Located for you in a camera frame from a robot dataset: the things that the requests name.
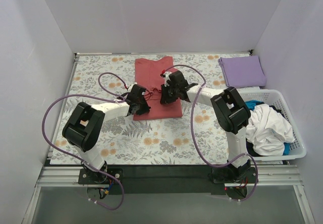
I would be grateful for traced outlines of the red t shirt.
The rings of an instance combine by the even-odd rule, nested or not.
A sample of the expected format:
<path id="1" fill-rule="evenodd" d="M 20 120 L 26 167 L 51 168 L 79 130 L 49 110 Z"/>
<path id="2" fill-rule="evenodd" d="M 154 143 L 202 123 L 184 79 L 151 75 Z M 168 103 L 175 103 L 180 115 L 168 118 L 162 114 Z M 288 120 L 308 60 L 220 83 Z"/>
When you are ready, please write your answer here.
<path id="1" fill-rule="evenodd" d="M 150 92 L 150 97 L 147 101 L 150 111 L 142 115 L 135 114 L 133 120 L 159 120 L 183 116 L 180 100 L 166 105 L 160 103 L 162 96 L 161 85 L 165 82 L 160 74 L 172 65 L 173 58 L 170 56 L 163 57 L 157 61 L 144 58 L 135 60 L 135 82 Z"/>

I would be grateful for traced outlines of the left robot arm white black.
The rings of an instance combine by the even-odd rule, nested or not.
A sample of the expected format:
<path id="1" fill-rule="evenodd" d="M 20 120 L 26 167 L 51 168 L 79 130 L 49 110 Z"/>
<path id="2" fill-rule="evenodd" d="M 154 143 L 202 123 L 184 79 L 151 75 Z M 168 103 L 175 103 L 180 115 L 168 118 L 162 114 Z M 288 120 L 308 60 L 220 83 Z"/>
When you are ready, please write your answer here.
<path id="1" fill-rule="evenodd" d="M 146 88 L 138 84 L 130 86 L 127 93 L 119 96 L 115 102 L 101 104 L 77 104 L 65 124 L 62 136 L 74 146 L 83 159 L 86 175 L 95 183 L 107 183 L 107 163 L 101 157 L 96 143 L 104 122 L 130 115 L 142 115 L 150 112 L 145 99 Z"/>

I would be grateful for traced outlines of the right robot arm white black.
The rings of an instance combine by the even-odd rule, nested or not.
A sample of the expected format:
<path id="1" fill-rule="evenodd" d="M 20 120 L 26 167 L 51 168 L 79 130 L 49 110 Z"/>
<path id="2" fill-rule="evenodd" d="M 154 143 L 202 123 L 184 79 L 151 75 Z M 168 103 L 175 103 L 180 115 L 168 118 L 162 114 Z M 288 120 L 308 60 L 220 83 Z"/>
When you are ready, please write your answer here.
<path id="1" fill-rule="evenodd" d="M 250 110 L 234 87 L 225 90 L 206 88 L 203 84 L 189 84 L 181 71 L 163 71 L 165 79 L 161 85 L 161 104 L 170 104 L 180 99 L 192 103 L 191 135 L 199 157 L 213 169 L 220 181 L 240 182 L 247 178 L 251 167 L 246 147 L 246 127 L 251 116 Z M 213 107 L 219 126 L 225 131 L 228 142 L 228 160 L 225 164 L 215 165 L 208 162 L 200 152 L 194 135 L 194 108 L 197 103 Z"/>

